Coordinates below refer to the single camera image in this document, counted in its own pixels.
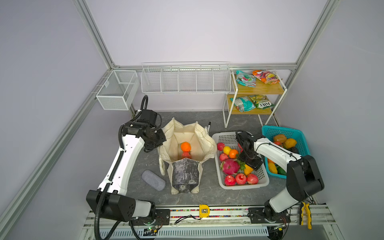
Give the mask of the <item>beige canvas grocery bag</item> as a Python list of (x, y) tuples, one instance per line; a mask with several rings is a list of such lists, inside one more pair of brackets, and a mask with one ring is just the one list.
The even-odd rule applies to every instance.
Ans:
[(166, 141), (158, 148), (160, 171), (168, 175), (171, 194), (197, 194), (203, 163), (215, 157), (217, 145), (209, 134), (210, 125), (184, 125), (172, 119), (162, 128)]

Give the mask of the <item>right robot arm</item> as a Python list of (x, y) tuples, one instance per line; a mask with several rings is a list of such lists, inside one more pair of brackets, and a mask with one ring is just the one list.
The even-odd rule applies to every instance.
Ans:
[(236, 140), (242, 147), (240, 160), (253, 170), (258, 170), (263, 161), (261, 157), (271, 159), (286, 172), (286, 187), (276, 196), (266, 201), (260, 213), (250, 211), (268, 223), (280, 219), (289, 222), (288, 209), (325, 188), (316, 160), (310, 156), (301, 156), (274, 144), (262, 135), (252, 135), (246, 131), (236, 131)]

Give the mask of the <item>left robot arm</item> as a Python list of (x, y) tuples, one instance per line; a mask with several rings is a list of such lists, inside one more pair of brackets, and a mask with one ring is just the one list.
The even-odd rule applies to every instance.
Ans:
[(137, 117), (120, 126), (119, 149), (103, 181), (90, 190), (86, 201), (97, 219), (129, 222), (133, 219), (155, 219), (156, 207), (151, 201), (128, 197), (128, 183), (141, 151), (146, 153), (160, 147), (166, 137), (156, 121), (160, 114), (141, 110)]

